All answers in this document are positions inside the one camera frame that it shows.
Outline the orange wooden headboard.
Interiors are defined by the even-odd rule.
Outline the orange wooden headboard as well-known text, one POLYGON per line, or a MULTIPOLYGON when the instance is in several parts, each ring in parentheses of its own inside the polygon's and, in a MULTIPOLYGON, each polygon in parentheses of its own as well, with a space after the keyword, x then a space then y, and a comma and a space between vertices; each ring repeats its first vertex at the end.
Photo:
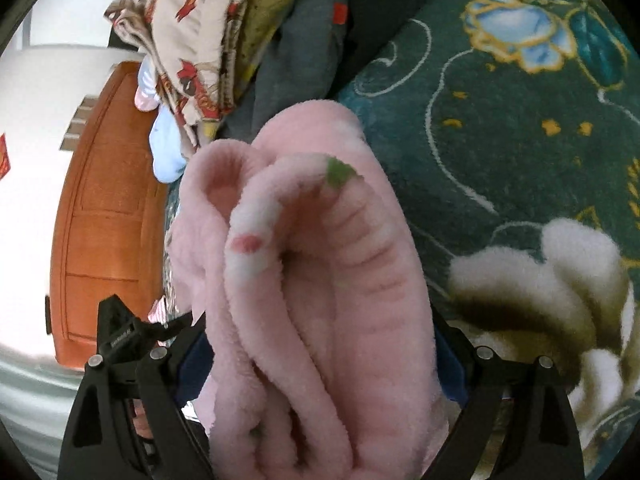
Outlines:
POLYGON ((49 314, 58 364, 96 352, 98 307, 117 295, 139 318, 163 293, 166 185, 152 171, 155 120, 134 106, 140 65, 115 66, 79 137, 56 215, 49 314))

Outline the light blue fleece garment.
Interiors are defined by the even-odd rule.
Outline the light blue fleece garment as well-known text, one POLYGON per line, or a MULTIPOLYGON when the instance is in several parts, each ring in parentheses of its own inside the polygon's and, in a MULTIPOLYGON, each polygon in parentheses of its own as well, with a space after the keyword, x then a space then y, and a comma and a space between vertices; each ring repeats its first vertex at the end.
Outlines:
POLYGON ((149 133, 153 174, 160 183, 174 183, 186 168, 181 148, 181 132, 174 114, 160 100, 156 90, 156 70, 147 55, 140 64, 137 81, 134 106, 140 112, 157 112, 149 133))

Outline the dark grey garment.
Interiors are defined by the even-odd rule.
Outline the dark grey garment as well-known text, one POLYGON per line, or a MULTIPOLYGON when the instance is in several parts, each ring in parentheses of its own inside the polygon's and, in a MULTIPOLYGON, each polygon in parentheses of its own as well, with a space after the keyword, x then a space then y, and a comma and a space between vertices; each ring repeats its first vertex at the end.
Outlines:
POLYGON ((250 142, 281 110, 333 98, 427 1, 296 0, 221 136, 250 142))

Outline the pink fleece garment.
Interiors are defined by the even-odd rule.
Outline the pink fleece garment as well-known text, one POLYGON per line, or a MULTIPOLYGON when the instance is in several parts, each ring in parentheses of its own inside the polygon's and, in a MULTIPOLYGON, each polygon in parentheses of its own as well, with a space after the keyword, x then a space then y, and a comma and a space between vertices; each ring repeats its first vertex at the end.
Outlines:
POLYGON ((217 140, 167 237, 213 367, 195 411, 219 479, 416 479, 448 434, 422 264, 358 118, 333 101, 217 140))

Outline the teal floral plush blanket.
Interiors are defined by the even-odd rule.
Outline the teal floral plush blanket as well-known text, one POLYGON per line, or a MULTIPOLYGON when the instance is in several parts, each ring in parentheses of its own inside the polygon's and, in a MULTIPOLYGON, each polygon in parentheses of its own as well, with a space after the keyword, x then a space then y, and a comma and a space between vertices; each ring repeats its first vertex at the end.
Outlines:
POLYGON ((559 359, 584 471, 639 397, 639 60, 599 0, 435 0, 334 100, 404 213, 433 312, 559 359))

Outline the white car print pajamas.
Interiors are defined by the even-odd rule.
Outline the white car print pajamas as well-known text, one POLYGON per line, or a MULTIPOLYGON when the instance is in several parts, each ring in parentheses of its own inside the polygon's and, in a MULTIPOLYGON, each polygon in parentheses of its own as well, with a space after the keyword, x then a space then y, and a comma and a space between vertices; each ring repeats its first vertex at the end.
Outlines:
POLYGON ((246 0, 113 0, 105 17, 146 54, 160 102, 190 158, 235 107, 234 72, 246 0))

